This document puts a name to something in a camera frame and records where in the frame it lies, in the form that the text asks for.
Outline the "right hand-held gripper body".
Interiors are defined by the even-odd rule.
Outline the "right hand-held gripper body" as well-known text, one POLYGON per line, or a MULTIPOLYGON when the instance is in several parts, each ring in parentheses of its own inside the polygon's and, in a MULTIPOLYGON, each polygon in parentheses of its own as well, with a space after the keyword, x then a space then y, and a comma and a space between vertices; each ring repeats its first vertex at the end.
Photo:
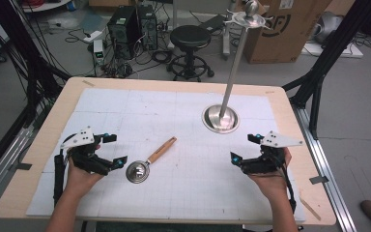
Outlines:
POLYGON ((265 174, 282 167, 285 162, 284 148, 301 146, 303 141, 294 137, 270 131, 260 146, 261 155, 254 159, 243 159, 240 169, 244 174, 265 174))

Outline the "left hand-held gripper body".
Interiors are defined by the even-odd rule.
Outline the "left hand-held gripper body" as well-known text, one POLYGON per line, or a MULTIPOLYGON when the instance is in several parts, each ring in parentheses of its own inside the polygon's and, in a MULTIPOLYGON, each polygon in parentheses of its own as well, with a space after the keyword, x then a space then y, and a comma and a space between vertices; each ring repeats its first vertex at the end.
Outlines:
POLYGON ((67 164, 68 158, 72 158, 76 167, 106 176, 111 170, 112 161, 102 159, 96 154, 98 146, 103 143, 102 135, 103 133, 93 134, 92 128, 88 126, 67 137, 60 145, 61 150, 68 150, 61 163, 67 164))

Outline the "metal ladle with wooden handle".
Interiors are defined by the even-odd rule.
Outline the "metal ladle with wooden handle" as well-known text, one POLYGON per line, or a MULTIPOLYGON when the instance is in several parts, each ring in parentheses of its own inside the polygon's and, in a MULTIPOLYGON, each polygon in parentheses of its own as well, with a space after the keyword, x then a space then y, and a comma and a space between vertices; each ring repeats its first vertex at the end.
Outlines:
POLYGON ((177 138, 172 136, 157 148, 146 160, 132 162, 126 170, 127 179, 134 184, 144 182, 150 174, 150 165, 158 160, 175 142, 177 138))

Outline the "silver metal pole stand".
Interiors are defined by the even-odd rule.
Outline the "silver metal pole stand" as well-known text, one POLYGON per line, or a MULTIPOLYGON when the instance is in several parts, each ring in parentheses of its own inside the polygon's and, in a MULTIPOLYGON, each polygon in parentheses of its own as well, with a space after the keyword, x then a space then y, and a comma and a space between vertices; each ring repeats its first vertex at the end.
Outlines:
POLYGON ((237 77, 237 70, 243 56, 243 48, 250 29, 266 28, 267 19, 259 14, 260 4, 257 0, 248 0, 242 12, 229 12, 230 18, 225 21, 226 26, 236 24, 242 28, 240 41, 233 65, 227 81, 222 104, 214 104, 204 109, 202 121, 207 129, 216 133, 230 133, 235 131, 240 119, 237 111, 228 105, 232 89, 237 77))

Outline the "person's left hand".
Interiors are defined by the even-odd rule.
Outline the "person's left hand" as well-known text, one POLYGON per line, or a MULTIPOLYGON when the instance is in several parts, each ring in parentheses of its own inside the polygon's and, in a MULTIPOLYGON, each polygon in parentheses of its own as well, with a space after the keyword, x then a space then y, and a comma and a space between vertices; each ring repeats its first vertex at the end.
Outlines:
POLYGON ((69 158, 68 180, 65 193, 82 197, 88 193, 92 187, 103 178, 98 173, 88 173, 74 165, 72 158, 69 158))

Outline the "person's right hand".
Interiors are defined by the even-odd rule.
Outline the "person's right hand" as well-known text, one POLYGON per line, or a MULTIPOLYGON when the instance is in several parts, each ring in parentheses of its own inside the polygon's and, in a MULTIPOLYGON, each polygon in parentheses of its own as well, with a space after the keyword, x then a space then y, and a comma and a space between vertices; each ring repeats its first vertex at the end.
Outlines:
POLYGON ((249 178, 258 186, 259 190, 270 202, 288 200, 286 175, 284 169, 291 161, 291 153, 288 148, 283 149, 286 161, 282 167, 265 174, 250 174, 249 178))

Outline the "white grid mat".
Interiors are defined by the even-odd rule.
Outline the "white grid mat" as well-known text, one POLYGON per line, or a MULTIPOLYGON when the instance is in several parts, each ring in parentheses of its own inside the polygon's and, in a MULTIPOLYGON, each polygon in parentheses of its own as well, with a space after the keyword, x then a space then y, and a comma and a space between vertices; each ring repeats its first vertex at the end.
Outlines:
POLYGON ((240 117, 228 134, 208 130, 206 107, 220 103, 215 93, 112 90, 88 88, 80 95, 62 136, 86 127, 95 134, 114 133, 116 141, 101 146, 100 157, 129 162, 145 160, 169 138, 176 142, 150 166, 149 177, 131 183, 124 170, 110 172, 81 200, 82 218, 147 221, 221 221, 267 223, 267 199, 230 155, 245 159, 260 154, 249 134, 278 129, 269 98, 234 95, 229 101, 240 117))

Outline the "small white device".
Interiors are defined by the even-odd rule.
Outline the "small white device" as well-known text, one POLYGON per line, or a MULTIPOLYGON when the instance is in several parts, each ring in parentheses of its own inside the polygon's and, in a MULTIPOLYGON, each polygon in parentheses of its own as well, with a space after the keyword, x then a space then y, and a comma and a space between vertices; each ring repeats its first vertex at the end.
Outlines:
POLYGON ((104 52, 103 52, 103 41, 102 40, 94 40, 93 42, 93 54, 96 62, 99 65, 104 64, 104 52))

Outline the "brown cardboard box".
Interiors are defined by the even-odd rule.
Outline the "brown cardboard box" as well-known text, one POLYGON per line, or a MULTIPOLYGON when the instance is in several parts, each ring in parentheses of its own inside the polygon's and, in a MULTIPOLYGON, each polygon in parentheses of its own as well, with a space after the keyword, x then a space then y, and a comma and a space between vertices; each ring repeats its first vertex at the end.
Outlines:
POLYGON ((250 29, 243 54, 250 64, 296 62, 332 0, 257 0, 266 28, 250 29))

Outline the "white power strip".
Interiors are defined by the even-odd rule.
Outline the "white power strip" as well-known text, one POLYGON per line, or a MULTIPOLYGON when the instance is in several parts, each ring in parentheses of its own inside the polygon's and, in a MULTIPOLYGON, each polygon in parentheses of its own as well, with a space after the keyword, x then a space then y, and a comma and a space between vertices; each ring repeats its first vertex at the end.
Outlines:
POLYGON ((93 40, 96 40, 101 35, 102 35, 102 31, 95 31, 95 32, 91 33, 89 37, 84 38, 83 41, 85 43, 91 43, 93 40))

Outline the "large black computer tower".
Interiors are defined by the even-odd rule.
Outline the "large black computer tower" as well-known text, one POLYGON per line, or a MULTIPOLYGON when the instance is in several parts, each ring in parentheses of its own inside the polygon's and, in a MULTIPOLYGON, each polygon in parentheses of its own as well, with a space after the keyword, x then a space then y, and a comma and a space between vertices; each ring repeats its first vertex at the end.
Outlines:
POLYGON ((119 6, 109 22, 108 32, 117 58, 134 57, 134 45, 140 39, 137 10, 134 6, 119 6))

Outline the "narrow black computer tower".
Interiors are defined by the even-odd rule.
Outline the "narrow black computer tower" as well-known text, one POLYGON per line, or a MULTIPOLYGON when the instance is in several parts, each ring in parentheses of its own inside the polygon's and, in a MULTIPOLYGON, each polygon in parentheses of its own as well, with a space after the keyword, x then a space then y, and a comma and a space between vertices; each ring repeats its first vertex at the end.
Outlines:
POLYGON ((152 5, 137 8, 141 41, 146 50, 157 50, 157 18, 152 5))

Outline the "black round stool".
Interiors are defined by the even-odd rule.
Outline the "black round stool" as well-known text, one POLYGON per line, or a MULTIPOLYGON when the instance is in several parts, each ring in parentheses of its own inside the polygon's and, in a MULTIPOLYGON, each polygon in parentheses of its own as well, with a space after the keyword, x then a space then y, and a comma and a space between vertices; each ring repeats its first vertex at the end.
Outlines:
POLYGON ((175 28, 170 34, 170 42, 184 54, 172 59, 166 67, 174 74, 173 80, 179 77, 186 80, 201 81, 201 76, 214 76, 214 71, 207 62, 195 54, 196 51, 208 46, 211 34, 205 28, 196 25, 183 25, 175 28))

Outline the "aluminium rail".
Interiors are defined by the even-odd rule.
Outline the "aluminium rail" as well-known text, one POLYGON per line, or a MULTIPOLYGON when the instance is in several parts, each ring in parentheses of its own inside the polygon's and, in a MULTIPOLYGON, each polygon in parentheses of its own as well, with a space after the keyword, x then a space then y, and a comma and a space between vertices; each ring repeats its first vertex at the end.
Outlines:
POLYGON ((0 185, 9 173, 16 172, 15 166, 22 163, 48 111, 46 106, 39 106, 35 117, 29 120, 26 110, 22 110, 0 140, 0 185))
POLYGON ((329 181, 321 184, 327 194, 329 203, 336 217, 342 232, 357 232, 354 221, 342 197, 340 189, 336 183, 334 175, 326 158, 325 152, 320 141, 313 137, 309 129, 310 117, 305 109, 293 107, 293 111, 299 122, 304 140, 306 141, 310 156, 314 161, 318 176, 326 176, 329 181))

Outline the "black metal frame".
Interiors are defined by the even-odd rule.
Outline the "black metal frame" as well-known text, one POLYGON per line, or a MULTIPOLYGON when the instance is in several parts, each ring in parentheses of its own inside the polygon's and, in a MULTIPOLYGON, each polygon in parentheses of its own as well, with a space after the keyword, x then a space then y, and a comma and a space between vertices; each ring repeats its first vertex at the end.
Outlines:
POLYGON ((339 54, 334 52, 333 48, 345 48, 370 15, 371 0, 355 0, 338 29, 329 39, 326 45, 328 50, 319 56, 305 75, 282 86, 285 91, 299 88, 289 99, 290 103, 299 109, 305 109, 307 101, 312 99, 309 129, 316 139, 318 139, 317 126, 323 82, 339 58, 339 54))
POLYGON ((16 73, 27 81, 27 104, 9 130, 0 140, 0 159, 9 148, 21 128, 32 124, 36 117, 36 107, 43 99, 53 99, 60 95, 62 87, 56 80, 69 80, 70 74, 59 70, 43 58, 26 29, 24 13, 16 7, 15 0, 0 0, 0 26, 10 39, 14 49, 3 41, 0 44, 9 55, 16 73))

